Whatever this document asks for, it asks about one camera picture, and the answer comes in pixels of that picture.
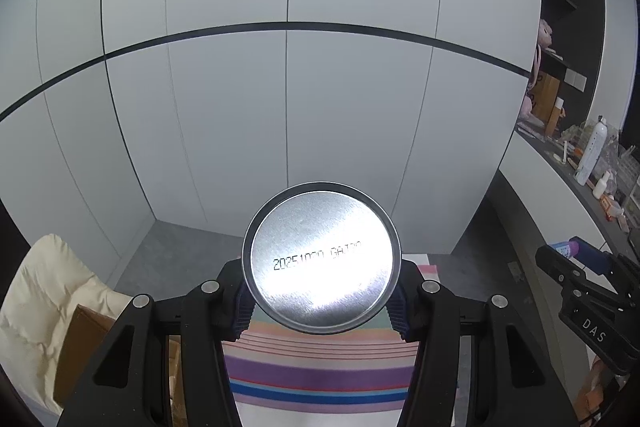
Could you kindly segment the person left hand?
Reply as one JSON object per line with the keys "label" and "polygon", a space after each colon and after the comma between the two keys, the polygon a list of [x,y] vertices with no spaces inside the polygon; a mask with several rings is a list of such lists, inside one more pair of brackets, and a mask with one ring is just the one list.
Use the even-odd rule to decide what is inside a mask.
{"label": "person left hand", "polygon": [[579,425],[596,425],[626,385],[628,378],[628,375],[616,375],[599,357],[594,357],[574,402]]}

